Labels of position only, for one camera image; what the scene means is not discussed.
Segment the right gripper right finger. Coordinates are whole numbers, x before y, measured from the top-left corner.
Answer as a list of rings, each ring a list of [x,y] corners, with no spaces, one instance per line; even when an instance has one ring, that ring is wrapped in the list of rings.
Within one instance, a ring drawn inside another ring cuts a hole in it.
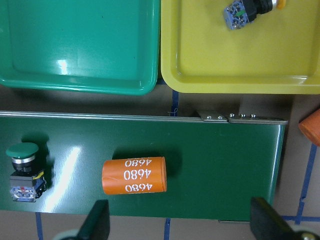
[[[293,229],[262,197],[250,200],[250,231],[257,240],[318,240],[312,231]]]

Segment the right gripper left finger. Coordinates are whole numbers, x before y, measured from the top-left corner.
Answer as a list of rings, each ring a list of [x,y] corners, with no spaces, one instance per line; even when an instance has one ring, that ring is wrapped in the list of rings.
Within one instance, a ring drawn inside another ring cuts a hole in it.
[[[58,233],[53,240],[107,240],[110,235],[110,210],[107,199],[97,200],[79,229]]]

